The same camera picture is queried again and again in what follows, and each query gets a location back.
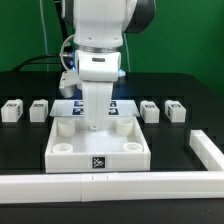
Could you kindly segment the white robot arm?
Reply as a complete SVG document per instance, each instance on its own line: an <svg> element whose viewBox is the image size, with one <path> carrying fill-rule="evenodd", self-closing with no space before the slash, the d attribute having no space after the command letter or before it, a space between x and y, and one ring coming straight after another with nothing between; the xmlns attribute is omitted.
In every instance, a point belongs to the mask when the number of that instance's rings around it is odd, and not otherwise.
<svg viewBox="0 0 224 224"><path fill-rule="evenodd" d="M75 68L63 73L65 98L82 88L84 121L92 130L109 114L113 83L119 78L123 33L140 33L155 16L155 0L62 0L62 18L75 29Z"/></svg>

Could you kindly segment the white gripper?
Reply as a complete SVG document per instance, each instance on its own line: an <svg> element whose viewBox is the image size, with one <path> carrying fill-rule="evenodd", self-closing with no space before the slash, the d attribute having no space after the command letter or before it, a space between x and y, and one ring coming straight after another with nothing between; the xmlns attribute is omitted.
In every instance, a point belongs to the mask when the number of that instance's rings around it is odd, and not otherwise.
<svg viewBox="0 0 224 224"><path fill-rule="evenodd" d="M118 79L121 54L77 50L75 66L82 82L84 120L91 130L100 129L109 114L113 81Z"/></svg>

